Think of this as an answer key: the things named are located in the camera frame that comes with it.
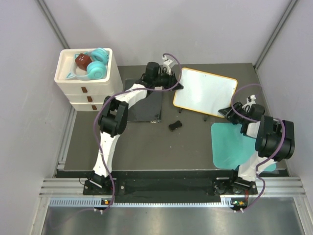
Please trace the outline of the yellow framed whiteboard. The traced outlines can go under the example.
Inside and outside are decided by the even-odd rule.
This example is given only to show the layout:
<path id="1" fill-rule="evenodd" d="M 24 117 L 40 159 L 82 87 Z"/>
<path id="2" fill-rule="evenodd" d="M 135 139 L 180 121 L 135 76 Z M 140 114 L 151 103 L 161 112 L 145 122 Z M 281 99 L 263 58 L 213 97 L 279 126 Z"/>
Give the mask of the yellow framed whiteboard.
<path id="1" fill-rule="evenodd" d="M 173 105 L 178 108 L 222 118 L 220 109 L 230 106 L 238 81 L 221 75 L 183 68 Z"/>

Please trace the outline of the yellow heart eraser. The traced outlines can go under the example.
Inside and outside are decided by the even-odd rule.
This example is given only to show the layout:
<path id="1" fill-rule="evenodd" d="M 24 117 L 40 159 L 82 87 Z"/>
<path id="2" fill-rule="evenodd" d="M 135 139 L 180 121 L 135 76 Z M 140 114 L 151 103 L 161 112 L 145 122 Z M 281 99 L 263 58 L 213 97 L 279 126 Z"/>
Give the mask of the yellow heart eraser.
<path id="1" fill-rule="evenodd" d="M 177 120 L 176 122 L 169 124 L 169 126 L 168 126 L 169 130 L 172 132 L 177 130 L 178 128 L 181 128 L 181 127 L 182 127 L 182 123 L 180 120 Z"/>

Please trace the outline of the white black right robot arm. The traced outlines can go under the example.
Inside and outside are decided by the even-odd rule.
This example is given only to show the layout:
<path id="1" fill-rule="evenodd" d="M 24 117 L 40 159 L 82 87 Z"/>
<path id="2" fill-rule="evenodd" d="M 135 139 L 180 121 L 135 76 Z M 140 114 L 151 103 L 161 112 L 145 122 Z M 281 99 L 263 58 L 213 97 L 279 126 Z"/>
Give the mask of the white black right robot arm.
<path id="1" fill-rule="evenodd" d="M 232 106 L 218 110 L 232 124 L 240 124 L 240 133 L 253 138 L 255 152 L 236 170 L 228 181 L 232 193 L 251 189 L 257 175 L 268 166 L 289 159 L 295 150 L 294 123 L 278 120 L 265 115 L 265 108 L 259 104 L 243 105 L 236 102 Z"/>

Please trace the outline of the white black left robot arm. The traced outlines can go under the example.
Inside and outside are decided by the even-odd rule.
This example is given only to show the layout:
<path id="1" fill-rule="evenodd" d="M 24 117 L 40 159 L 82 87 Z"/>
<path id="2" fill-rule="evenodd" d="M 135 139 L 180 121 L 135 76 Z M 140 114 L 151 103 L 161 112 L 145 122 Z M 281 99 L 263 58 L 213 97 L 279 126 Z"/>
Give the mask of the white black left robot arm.
<path id="1" fill-rule="evenodd" d="M 96 137 L 99 147 L 97 160 L 89 181 L 100 194 L 115 190 L 112 172 L 112 159 L 115 147 L 128 122 L 128 112 L 139 101 L 144 100 L 153 92 L 166 92 L 183 89 L 179 83 L 181 74 L 176 77 L 172 66 L 163 63 L 149 62 L 141 78 L 124 92 L 107 96 L 99 111 L 97 123 L 100 137 Z"/>

